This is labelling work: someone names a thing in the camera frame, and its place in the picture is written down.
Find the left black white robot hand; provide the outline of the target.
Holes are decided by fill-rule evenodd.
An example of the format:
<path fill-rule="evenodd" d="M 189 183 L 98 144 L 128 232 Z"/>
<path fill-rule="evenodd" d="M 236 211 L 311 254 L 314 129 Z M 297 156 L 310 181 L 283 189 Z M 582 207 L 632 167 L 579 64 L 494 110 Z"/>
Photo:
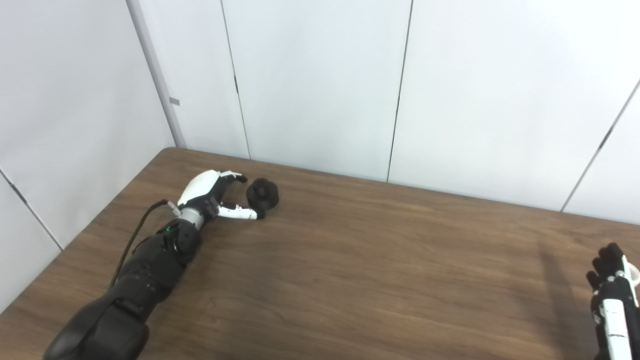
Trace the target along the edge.
<path fill-rule="evenodd" d="M 194 177 L 178 200 L 178 218 L 192 223 L 198 230 L 217 217 L 240 220 L 262 220 L 264 210 L 255 210 L 223 201 L 233 182 L 246 183 L 247 177 L 234 171 L 207 170 Z"/>

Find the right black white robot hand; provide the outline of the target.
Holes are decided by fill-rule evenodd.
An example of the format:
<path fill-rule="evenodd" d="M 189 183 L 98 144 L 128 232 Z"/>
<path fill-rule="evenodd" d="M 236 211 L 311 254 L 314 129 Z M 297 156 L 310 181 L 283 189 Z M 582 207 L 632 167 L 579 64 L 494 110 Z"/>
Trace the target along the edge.
<path fill-rule="evenodd" d="M 640 358 L 639 269 L 617 243 L 599 249 L 586 273 L 592 288 L 590 312 L 595 323 L 595 360 Z"/>

